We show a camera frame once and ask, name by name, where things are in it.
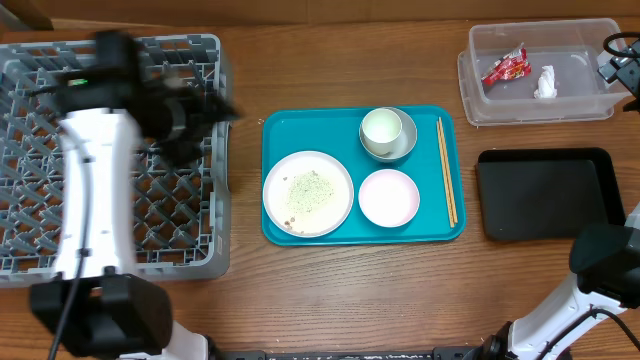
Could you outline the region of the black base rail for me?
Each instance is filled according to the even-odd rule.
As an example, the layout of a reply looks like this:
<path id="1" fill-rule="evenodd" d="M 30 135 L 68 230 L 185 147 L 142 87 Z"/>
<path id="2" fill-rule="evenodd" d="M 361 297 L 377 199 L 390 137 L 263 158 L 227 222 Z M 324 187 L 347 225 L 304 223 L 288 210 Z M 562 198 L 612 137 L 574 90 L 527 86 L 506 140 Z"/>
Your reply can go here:
<path id="1" fill-rule="evenodd" d="M 480 347 L 436 347 L 425 351 L 389 352 L 303 352 L 270 353 L 264 351 L 223 352 L 223 360 L 468 360 L 476 359 Z"/>

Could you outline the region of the white tissue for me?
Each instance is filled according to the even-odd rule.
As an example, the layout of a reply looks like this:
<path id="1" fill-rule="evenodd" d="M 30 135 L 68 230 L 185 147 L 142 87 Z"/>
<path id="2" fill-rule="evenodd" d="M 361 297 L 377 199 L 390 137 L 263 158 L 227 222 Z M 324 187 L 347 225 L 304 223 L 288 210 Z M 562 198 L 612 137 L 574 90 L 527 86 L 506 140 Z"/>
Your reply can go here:
<path id="1" fill-rule="evenodd" d="M 534 91 L 535 99 L 555 99 L 558 91 L 555 87 L 555 71 L 552 65 L 542 67 L 542 73 L 538 79 L 538 87 Z"/>

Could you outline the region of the small pink bowl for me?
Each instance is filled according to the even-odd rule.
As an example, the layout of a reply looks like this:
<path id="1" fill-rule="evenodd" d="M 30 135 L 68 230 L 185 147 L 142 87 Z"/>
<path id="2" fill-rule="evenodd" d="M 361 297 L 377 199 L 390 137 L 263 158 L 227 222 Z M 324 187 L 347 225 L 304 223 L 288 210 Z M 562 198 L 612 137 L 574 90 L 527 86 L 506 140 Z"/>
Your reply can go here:
<path id="1" fill-rule="evenodd" d="M 364 216 L 373 224 L 396 228 L 415 217 L 420 207 L 420 193 L 415 182 L 405 173 L 382 169 L 363 181 L 358 203 Z"/>

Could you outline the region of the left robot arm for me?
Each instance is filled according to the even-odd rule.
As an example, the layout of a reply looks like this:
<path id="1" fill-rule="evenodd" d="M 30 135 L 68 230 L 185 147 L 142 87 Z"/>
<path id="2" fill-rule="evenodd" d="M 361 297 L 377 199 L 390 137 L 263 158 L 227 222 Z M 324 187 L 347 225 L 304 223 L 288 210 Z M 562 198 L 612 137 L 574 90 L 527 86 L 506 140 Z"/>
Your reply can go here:
<path id="1" fill-rule="evenodd" d="M 92 66 L 51 89 L 64 155 L 63 224 L 52 278 L 30 288 L 49 350 L 100 359 L 217 359 L 213 340 L 176 322 L 167 292 L 141 278 L 133 241 L 133 154 L 154 140 L 172 166 L 202 156 L 201 141 L 235 119 L 222 96 L 142 73 L 138 43 L 118 30 L 95 36 Z"/>

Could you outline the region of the wooden chopstick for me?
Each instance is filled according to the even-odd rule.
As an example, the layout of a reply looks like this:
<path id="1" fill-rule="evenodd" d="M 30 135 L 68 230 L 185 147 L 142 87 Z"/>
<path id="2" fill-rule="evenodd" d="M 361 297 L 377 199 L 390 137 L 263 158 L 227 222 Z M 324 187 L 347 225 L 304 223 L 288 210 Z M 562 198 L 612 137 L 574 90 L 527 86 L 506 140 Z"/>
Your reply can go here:
<path id="1" fill-rule="evenodd" d="M 450 171 L 450 166 L 449 166 L 449 159 L 448 159 L 447 146 L 446 146 L 446 150 L 445 150 L 445 151 L 446 151 L 446 156 L 447 156 L 447 158 L 446 158 L 446 159 L 447 159 L 447 161 L 448 161 L 448 171 L 449 171 L 449 175 L 450 175 L 450 180 L 449 180 L 450 182 L 449 182 L 449 184 L 450 184 L 450 190 L 451 190 L 451 196 L 452 196 L 452 203 L 454 204 L 453 206 L 454 206 L 454 212 L 455 212 L 455 215 L 454 215 L 454 216 L 455 216 L 455 220 L 456 220 L 456 224 L 455 224 L 455 226 L 456 226 L 456 225 L 457 225 L 457 223 L 458 223 L 458 216 L 457 216 L 457 209 L 456 209 L 456 204 L 455 204 L 455 197 L 454 197 L 454 192 L 453 192 L 453 187 L 452 187 L 452 179 L 451 179 L 451 171 Z"/>
<path id="2" fill-rule="evenodd" d="M 450 184 L 449 184 L 449 180 L 450 180 L 450 175 L 449 175 L 449 171 L 448 171 L 448 161 L 447 161 L 447 156 L 446 156 L 446 145 L 445 145 L 445 139 L 444 139 L 444 133 L 443 133 L 443 128 L 442 128 L 442 119 L 439 118 L 436 124 L 436 128 L 437 128 L 437 135 L 438 135 L 438 144 L 439 144 L 439 153 L 440 153 L 440 159 L 441 159 L 441 168 L 442 168 L 442 175 L 443 175 L 443 184 L 444 184 L 444 191 L 445 191 L 445 196 L 446 196 L 446 202 L 447 202 L 447 210 L 448 210 L 448 216 L 449 216 L 449 224 L 451 228 L 454 228 L 455 224 L 456 224 L 456 220 L 455 220 L 455 212 L 454 212 L 454 204 L 452 203 L 452 196 L 451 196 L 451 190 L 450 190 Z"/>

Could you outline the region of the left wooden chopstick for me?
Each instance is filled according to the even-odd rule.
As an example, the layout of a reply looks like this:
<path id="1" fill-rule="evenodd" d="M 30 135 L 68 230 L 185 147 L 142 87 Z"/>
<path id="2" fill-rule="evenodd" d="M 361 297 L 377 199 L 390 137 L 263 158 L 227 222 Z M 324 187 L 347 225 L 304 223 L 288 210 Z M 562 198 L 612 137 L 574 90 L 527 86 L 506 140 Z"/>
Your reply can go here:
<path id="1" fill-rule="evenodd" d="M 437 128 L 437 135 L 438 135 L 438 144 L 439 144 L 439 153 L 440 153 L 440 159 L 441 159 L 441 168 L 442 168 L 442 175 L 443 175 L 443 184 L 444 184 L 444 191 L 445 191 L 445 196 L 446 196 L 446 202 L 447 202 L 447 210 L 448 210 L 448 216 L 449 216 L 449 224 L 451 228 L 454 228 L 455 224 L 456 224 L 456 220 L 455 220 L 455 212 L 454 212 L 454 204 L 452 203 L 452 196 L 451 196 L 451 190 L 450 190 L 450 184 L 449 184 L 449 180 L 450 180 L 450 175 L 449 175 L 449 171 L 448 171 L 448 161 L 447 161 L 447 156 L 446 156 L 446 145 L 445 145 L 445 139 L 444 139 L 444 133 L 443 133 L 443 128 L 442 128 L 442 119 L 439 118 L 436 124 L 436 128 Z"/>

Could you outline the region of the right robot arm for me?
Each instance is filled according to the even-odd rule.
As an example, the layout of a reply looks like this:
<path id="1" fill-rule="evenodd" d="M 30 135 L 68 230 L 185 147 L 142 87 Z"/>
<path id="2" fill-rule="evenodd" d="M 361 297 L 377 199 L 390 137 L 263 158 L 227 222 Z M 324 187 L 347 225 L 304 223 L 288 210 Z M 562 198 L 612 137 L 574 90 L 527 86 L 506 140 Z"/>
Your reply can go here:
<path id="1" fill-rule="evenodd" d="M 639 307 L 639 210 L 625 224 L 592 225 L 575 240 L 568 277 L 531 313 L 507 322 L 467 359 L 569 359 L 570 346 L 609 318 L 634 346 L 619 315 Z"/>

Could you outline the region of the large white plate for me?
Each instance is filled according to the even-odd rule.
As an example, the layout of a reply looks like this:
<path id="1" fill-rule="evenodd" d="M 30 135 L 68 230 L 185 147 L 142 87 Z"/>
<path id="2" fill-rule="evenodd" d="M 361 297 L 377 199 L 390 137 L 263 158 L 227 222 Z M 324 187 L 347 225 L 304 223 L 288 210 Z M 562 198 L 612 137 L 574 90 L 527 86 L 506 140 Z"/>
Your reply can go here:
<path id="1" fill-rule="evenodd" d="M 336 230 L 350 214 L 354 196 L 347 169 L 319 151 L 299 151 L 279 160 L 267 173 L 262 190 L 267 218 L 300 238 Z"/>

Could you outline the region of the right wooden chopstick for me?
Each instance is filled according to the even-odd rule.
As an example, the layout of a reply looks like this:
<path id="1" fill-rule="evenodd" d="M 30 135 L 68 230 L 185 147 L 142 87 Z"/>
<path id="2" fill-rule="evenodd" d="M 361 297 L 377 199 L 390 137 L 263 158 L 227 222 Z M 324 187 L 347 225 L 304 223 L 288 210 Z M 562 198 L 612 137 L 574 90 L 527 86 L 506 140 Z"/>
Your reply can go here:
<path id="1" fill-rule="evenodd" d="M 458 216 L 457 216 L 457 209 L 456 209 L 456 204 L 455 204 L 455 197 L 454 197 L 454 192 L 453 192 L 453 187 L 452 187 L 452 179 L 451 179 L 451 171 L 450 171 L 450 166 L 449 166 L 449 159 L 448 159 L 447 146 L 446 146 L 446 150 L 445 150 L 445 151 L 446 151 L 446 156 L 447 156 L 447 158 L 446 158 L 446 159 L 447 159 L 447 161 L 448 161 L 448 171 L 449 171 L 449 175 L 450 175 L 450 180 L 449 180 L 450 182 L 449 182 L 449 184 L 450 184 L 450 190 L 451 190 L 451 196 L 452 196 L 452 203 L 454 204 L 453 206 L 454 206 L 454 212 L 455 212 L 455 215 L 454 215 L 454 216 L 455 216 L 455 220 L 456 220 L 456 224 L 455 224 L 455 226 L 456 226 L 456 225 L 457 225 L 457 223 L 458 223 Z"/>

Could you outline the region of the grey plastic dish rack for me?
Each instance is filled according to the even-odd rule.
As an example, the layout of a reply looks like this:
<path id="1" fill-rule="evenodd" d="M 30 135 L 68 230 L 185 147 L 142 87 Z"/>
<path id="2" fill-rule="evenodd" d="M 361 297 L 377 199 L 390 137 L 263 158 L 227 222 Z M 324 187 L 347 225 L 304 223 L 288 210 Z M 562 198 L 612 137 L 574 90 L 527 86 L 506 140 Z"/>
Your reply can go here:
<path id="1" fill-rule="evenodd" d="M 229 96 L 232 70 L 212 34 L 144 37 L 149 77 L 176 75 L 205 97 Z M 49 279 L 62 225 L 64 161 L 45 93 L 56 78 L 92 64 L 91 41 L 1 48 L 1 284 Z M 200 159 L 170 167 L 157 146 L 134 158 L 133 237 L 139 273 L 151 281 L 216 278 L 230 262 L 230 124 L 205 136 Z"/>

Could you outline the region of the red snack wrapper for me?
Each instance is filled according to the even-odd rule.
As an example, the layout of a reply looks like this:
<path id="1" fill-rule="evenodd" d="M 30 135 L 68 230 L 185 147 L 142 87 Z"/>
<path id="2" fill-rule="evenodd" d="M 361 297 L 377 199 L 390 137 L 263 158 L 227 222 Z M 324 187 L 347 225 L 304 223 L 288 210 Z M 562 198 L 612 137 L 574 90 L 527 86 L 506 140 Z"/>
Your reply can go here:
<path id="1" fill-rule="evenodd" d="M 526 77 L 531 72 L 532 66 L 529 63 L 526 48 L 521 43 L 511 52 L 496 60 L 482 75 L 481 82 L 483 85 L 492 86 L 498 81 L 511 81 Z"/>

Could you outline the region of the clear plastic bin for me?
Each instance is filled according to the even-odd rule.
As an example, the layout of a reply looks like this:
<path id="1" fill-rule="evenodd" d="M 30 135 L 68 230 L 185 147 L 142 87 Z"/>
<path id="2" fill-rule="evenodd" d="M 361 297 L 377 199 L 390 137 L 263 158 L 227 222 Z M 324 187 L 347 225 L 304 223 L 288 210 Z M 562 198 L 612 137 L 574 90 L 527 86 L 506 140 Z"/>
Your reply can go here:
<path id="1" fill-rule="evenodd" d="M 476 25 L 458 56 L 461 98 L 474 126 L 604 120 L 631 93 L 598 68 L 612 55 L 609 18 Z"/>

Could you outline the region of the grey bowl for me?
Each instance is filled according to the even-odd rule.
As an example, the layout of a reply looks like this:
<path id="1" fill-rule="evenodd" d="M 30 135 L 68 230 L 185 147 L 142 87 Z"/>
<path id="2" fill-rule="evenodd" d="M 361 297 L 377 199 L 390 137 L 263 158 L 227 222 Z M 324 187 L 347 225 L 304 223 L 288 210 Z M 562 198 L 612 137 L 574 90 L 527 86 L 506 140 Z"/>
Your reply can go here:
<path id="1" fill-rule="evenodd" d="M 398 143 L 396 144 L 396 147 L 394 148 L 394 150 L 388 154 L 385 154 L 383 156 L 377 156 L 373 153 L 371 153 L 365 146 L 364 146 L 364 136 L 361 133 L 361 130 L 359 128 L 359 136 L 360 136 L 360 141 L 362 143 L 362 146 L 365 148 L 365 150 L 369 153 L 369 155 L 373 158 L 375 158 L 376 160 L 380 161 L 380 162 L 384 162 L 384 163 L 391 163 L 391 162 L 395 162 L 395 161 L 399 161 L 403 158 L 405 158 L 414 148 L 414 146 L 417 143 L 417 127 L 416 124 L 414 122 L 414 120 L 404 111 L 397 109 L 397 108 L 392 108 L 392 107 L 381 107 L 381 108 L 388 108 L 391 109 L 393 111 L 396 112 L 396 114 L 401 118 L 402 120 L 402 125 L 403 125 L 403 129 L 402 129 L 402 133 L 400 135 L 400 138 L 398 140 Z"/>

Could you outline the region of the black plastic tray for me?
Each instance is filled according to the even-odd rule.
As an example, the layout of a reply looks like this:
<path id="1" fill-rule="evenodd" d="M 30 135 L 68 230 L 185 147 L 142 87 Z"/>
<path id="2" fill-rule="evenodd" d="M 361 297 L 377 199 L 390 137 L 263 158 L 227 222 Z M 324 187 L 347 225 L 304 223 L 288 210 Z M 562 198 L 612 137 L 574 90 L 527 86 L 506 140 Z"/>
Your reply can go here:
<path id="1" fill-rule="evenodd" d="M 484 233 L 495 242 L 574 238 L 591 224 L 626 221 L 602 148 L 486 150 L 476 180 Z"/>

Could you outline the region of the white cup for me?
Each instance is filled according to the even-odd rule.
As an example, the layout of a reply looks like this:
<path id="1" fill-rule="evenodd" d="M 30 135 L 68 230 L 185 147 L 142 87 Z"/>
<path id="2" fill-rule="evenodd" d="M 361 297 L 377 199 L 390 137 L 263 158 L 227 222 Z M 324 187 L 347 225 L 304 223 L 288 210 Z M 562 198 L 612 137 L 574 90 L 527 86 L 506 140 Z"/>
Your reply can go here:
<path id="1" fill-rule="evenodd" d="M 394 150 L 403 125 L 395 111 L 388 108 L 371 110 L 363 118 L 360 130 L 364 146 L 373 154 L 383 156 Z"/>

